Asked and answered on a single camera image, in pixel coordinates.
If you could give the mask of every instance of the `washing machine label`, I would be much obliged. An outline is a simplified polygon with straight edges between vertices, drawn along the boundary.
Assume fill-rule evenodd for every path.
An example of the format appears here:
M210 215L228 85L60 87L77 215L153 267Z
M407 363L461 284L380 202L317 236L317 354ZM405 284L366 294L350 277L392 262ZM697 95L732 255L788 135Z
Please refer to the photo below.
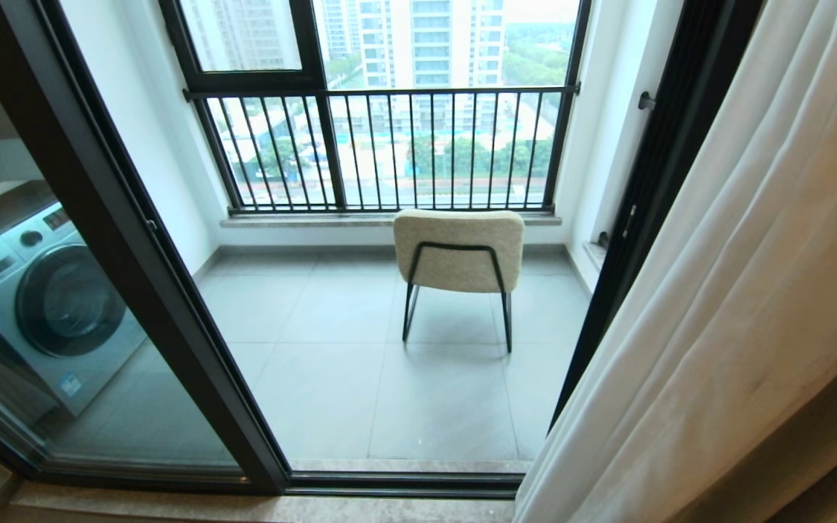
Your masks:
M79 379L76 378L76 375L74 375L73 372L67 372L63 375L63 378L60 379L60 389L69 395L69 397L73 397L73 395L78 393L81 388L83 388L83 384L79 383Z

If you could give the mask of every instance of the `tile floor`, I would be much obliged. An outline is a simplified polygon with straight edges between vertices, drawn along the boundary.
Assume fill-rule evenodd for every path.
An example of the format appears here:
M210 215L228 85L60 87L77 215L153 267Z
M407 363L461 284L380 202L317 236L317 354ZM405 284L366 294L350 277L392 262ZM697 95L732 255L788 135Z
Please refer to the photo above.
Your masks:
M230 254L198 285L300 469L524 470L589 304L564 255L526 253L507 354L498 294L422 288L403 344L391 251ZM55 439L69 455L233 466L149 342Z

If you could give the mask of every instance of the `beige upholstered chair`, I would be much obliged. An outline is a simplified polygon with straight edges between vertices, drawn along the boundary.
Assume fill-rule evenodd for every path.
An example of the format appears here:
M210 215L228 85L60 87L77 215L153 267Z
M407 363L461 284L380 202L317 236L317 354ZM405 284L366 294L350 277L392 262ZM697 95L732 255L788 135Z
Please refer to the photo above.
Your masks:
M506 344L512 352L512 291L522 268L522 217L512 211L412 209L396 215L392 231L399 272L408 284L403 341L409 334L419 287L498 292Z

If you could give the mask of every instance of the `washing machine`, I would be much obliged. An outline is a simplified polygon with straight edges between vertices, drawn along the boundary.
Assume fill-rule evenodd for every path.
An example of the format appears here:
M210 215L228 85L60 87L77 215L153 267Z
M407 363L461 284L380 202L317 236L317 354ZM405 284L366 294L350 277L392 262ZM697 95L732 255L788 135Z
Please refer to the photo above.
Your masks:
M0 334L74 416L145 338L60 203L0 234Z

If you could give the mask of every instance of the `metal railing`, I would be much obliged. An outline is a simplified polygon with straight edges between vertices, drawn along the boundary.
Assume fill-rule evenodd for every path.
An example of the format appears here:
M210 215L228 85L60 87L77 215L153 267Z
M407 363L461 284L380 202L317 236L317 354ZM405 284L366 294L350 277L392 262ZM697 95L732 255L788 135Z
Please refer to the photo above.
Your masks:
M200 100L230 212L260 214L551 209L558 108L573 93L556 86L187 97Z

